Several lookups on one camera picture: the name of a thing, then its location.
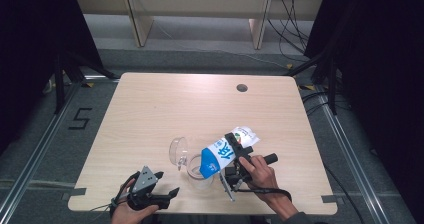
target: transparent cup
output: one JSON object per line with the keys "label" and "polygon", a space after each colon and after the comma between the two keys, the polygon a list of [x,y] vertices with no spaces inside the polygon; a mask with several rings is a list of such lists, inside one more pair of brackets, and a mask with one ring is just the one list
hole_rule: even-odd
{"label": "transparent cup", "polygon": [[196,189],[205,190],[211,186],[214,177],[204,178],[200,173],[201,155],[200,153],[189,154],[188,142],[185,137],[177,137],[172,140],[169,146],[169,160],[178,167],[179,171],[182,166],[186,166],[188,181]]}

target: wooden table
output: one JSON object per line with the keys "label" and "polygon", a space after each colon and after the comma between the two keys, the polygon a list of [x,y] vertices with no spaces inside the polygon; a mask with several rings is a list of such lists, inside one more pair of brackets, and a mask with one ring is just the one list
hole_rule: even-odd
{"label": "wooden table", "polygon": [[[237,86],[247,86],[240,92]],[[105,114],[75,188],[69,208],[87,211],[107,204],[120,185],[144,165],[164,171],[154,194],[180,187],[162,213],[273,214],[253,193],[236,193],[231,202],[218,176],[207,191],[194,189],[185,167],[168,156],[173,138],[189,140],[190,154],[234,127],[248,126],[261,139],[254,155],[276,153],[272,164],[280,188],[291,192],[299,210],[331,215],[335,203],[296,83],[291,77],[206,74],[126,73]]]}

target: hole in table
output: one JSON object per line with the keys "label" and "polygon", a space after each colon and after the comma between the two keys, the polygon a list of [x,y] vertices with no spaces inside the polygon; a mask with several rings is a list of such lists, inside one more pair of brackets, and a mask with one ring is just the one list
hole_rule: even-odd
{"label": "hole in table", "polygon": [[247,86],[246,86],[246,85],[244,85],[244,84],[238,84],[238,85],[237,85],[237,90],[238,90],[239,92],[246,92],[246,91],[247,91]]}

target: metal frame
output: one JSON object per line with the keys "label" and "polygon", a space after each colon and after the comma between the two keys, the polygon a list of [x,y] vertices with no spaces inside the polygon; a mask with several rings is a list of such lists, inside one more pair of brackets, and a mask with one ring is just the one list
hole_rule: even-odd
{"label": "metal frame", "polygon": [[32,177],[34,176],[45,153],[47,152],[51,141],[56,135],[60,123],[62,122],[65,114],[67,113],[69,104],[71,103],[75,94],[78,92],[80,86],[79,84],[80,83],[73,83],[71,85],[70,90],[66,96],[66,102],[64,103],[62,109],[57,114],[54,114],[49,126],[47,127],[40,141],[38,142],[38,145],[32,153],[31,157],[29,158],[27,164],[25,165],[19,177],[14,182],[6,198],[1,203],[0,223],[7,224],[10,218],[12,217]]}
{"label": "metal frame", "polygon": [[[316,85],[315,87],[317,92],[324,91],[324,88],[322,88],[321,85]],[[321,104],[328,102],[327,97],[324,95],[320,95],[319,100]],[[331,129],[333,129],[347,164],[352,171],[352,175],[355,178],[356,184],[358,185],[359,190],[364,197],[365,203],[367,204],[375,223],[390,223],[387,214],[381,205],[380,199],[378,198],[372,184],[365,174],[365,171],[362,168],[362,165],[356,156],[355,151],[353,150],[352,145],[350,144],[349,139],[347,138],[339,122],[339,119],[337,118],[337,115],[333,115],[332,110],[330,110],[328,105],[324,105],[323,108]]]}

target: human hand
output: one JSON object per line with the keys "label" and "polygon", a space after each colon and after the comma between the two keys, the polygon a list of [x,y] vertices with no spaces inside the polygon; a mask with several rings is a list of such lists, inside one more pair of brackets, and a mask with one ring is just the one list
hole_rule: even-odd
{"label": "human hand", "polygon": [[[247,183],[250,189],[279,188],[274,169],[266,164],[263,156],[253,156],[250,160],[252,163],[249,163],[244,157],[239,158],[240,164],[243,165],[243,167],[246,168],[252,176],[252,181]],[[268,204],[268,206],[274,210],[283,221],[298,213],[296,207],[284,194],[255,194],[260,200]]]}
{"label": "human hand", "polygon": [[[128,188],[134,183],[134,181],[135,180],[133,179],[128,182],[127,186],[122,191],[121,196],[128,193]],[[152,205],[142,210],[135,211],[130,206],[128,206],[128,203],[125,200],[126,196],[117,201],[119,204],[113,213],[111,220],[112,224],[138,224],[144,218],[150,216],[159,209],[159,206]]]}
{"label": "human hand", "polygon": [[[252,181],[247,183],[250,189],[279,188],[274,169],[266,164],[262,156],[253,156],[250,160],[252,163],[249,163],[244,157],[239,158],[240,164],[243,165],[252,176]],[[256,195],[267,204],[272,202],[273,199],[281,197],[281,194],[277,193]]]}

